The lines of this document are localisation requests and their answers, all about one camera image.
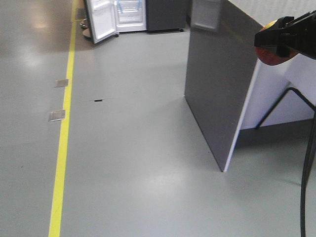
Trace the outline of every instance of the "black cable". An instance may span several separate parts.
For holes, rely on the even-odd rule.
[[[301,220],[301,237],[306,237],[306,187],[309,176],[311,174],[313,162],[316,154],[316,113],[314,113],[313,125],[308,141],[306,155],[303,166],[302,184],[301,184],[301,209],[300,209],[300,220]]]

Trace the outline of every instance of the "black metal frame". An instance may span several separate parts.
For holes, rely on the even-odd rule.
[[[263,122],[267,119],[267,117],[272,113],[272,111],[277,107],[277,105],[281,102],[281,100],[286,96],[286,94],[289,91],[293,91],[295,94],[297,94],[313,111],[316,110],[316,106],[314,106],[298,89],[294,87],[287,88],[275,101],[275,103],[269,108],[269,110],[266,112],[266,114],[263,116],[263,118],[258,122],[255,129],[259,129],[260,126],[263,124]]]
[[[306,217],[305,217],[305,205],[306,205],[306,188],[308,179],[312,170],[312,165],[316,155],[316,106],[314,106],[298,89],[294,87],[287,88],[274,102],[274,104],[270,107],[270,109],[266,112],[260,122],[257,124],[256,129],[259,129],[261,124],[267,119],[267,117],[272,113],[272,111],[276,108],[276,106],[280,103],[280,101],[284,98],[284,96],[289,92],[293,91],[297,94],[313,111],[313,125],[310,132],[310,137],[306,149],[304,166],[303,166],[303,174],[302,174],[302,183],[301,183],[301,208],[300,208],[300,222],[301,222],[301,237],[306,237]]]

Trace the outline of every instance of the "red object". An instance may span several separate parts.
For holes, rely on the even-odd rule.
[[[275,24],[275,22],[276,21],[273,21],[273,22],[267,24],[260,31],[263,31],[265,29],[270,28],[271,26],[273,26]],[[260,61],[267,64],[267,65],[270,65],[270,66],[284,63],[298,54],[298,52],[291,50],[290,56],[283,58],[283,57],[279,57],[279,56],[275,55],[272,51],[265,49],[265,48],[255,47],[255,49],[256,49],[256,53],[257,53],[257,56],[260,59]]]

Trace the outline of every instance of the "white panel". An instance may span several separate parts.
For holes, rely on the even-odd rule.
[[[285,77],[313,104],[316,103],[316,61],[301,54],[293,58]]]

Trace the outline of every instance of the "black clamp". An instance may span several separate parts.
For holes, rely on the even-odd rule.
[[[316,10],[296,19],[293,16],[279,18],[270,28],[255,35],[254,45],[279,57],[289,57],[292,49],[316,59]]]

